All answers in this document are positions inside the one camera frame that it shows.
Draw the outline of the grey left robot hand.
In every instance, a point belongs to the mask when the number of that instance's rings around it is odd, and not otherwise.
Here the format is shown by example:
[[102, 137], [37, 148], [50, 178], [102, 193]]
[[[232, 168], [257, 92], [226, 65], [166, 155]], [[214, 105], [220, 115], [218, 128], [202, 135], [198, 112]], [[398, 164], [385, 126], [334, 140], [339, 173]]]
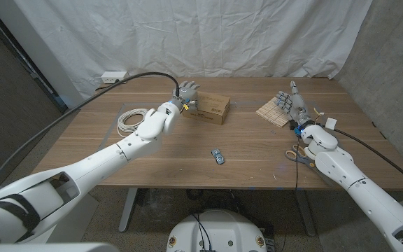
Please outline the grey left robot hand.
[[172, 93], [172, 102], [182, 111], [187, 109], [188, 111], [196, 111], [198, 109], [198, 93], [197, 89], [200, 85], [194, 81], [183, 81], [178, 86], [178, 95], [176, 89]]

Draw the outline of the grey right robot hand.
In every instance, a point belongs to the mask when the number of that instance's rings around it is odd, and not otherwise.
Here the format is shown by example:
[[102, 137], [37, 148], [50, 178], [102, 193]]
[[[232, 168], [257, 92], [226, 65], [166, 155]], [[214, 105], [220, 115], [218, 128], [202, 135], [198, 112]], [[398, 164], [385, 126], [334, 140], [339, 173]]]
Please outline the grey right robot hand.
[[290, 87], [292, 94], [282, 91], [278, 92], [276, 95], [276, 104], [288, 115], [291, 130], [294, 130], [296, 127], [303, 130], [308, 125], [314, 124], [314, 121], [312, 121], [304, 99], [299, 94], [299, 90], [293, 80], [290, 81]]

